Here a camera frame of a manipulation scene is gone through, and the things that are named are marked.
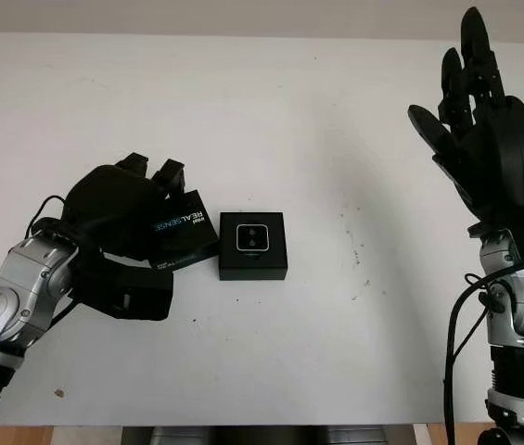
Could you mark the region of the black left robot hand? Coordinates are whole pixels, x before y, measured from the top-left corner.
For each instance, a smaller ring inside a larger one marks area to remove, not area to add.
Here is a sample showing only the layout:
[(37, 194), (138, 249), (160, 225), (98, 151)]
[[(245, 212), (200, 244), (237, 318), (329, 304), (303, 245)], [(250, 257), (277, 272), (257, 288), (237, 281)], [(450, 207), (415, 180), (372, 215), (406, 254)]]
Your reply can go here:
[(85, 280), (117, 286), (168, 286), (154, 267), (160, 224), (182, 208), (185, 165), (167, 159), (147, 175), (148, 158), (131, 153), (87, 173), (66, 195), (61, 221), (79, 245), (75, 266)]

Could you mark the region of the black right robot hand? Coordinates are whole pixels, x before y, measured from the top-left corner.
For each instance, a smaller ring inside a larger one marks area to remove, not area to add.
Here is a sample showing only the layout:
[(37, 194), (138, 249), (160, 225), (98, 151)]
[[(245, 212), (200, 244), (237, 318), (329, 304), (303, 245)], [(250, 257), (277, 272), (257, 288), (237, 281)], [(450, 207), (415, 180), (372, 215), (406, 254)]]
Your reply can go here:
[(524, 103), (505, 92), (479, 10), (441, 62), (438, 112), (412, 105), (410, 122), (460, 198), (485, 226), (524, 226)]

